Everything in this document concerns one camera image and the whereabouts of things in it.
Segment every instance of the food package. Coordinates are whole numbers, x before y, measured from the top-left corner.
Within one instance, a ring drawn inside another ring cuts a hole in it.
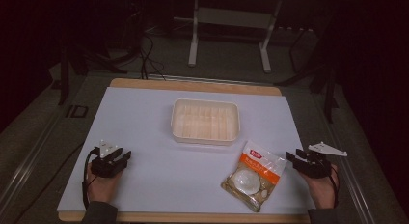
[[[249,140],[235,171],[221,185],[252,211],[259,212],[279,182],[286,162]]]

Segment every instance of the red logo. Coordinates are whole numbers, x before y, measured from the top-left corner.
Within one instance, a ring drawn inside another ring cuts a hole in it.
[[[261,159],[261,158],[262,158],[262,155],[259,154],[259,153],[256,152],[256,151],[254,151],[254,150],[250,150],[250,154],[251,154],[252,156],[254,156],[255,158],[257,158],[257,159]]]

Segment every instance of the dark sleeve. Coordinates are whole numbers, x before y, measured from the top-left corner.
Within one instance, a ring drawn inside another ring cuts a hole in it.
[[[335,209],[311,209],[308,210],[311,224],[337,224],[337,210]]]
[[[82,219],[82,224],[115,224],[118,209],[103,202],[91,202]]]

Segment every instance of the rectangular tray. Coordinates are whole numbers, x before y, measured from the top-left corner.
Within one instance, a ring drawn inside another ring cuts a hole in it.
[[[178,142],[228,146],[240,132],[238,108],[229,102],[178,99],[171,127]]]

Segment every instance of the white circle on package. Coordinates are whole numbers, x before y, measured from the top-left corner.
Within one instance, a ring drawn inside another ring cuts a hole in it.
[[[259,191],[261,186],[259,182],[259,175],[249,169],[242,169],[237,171],[232,179],[234,186],[246,195],[252,195]]]

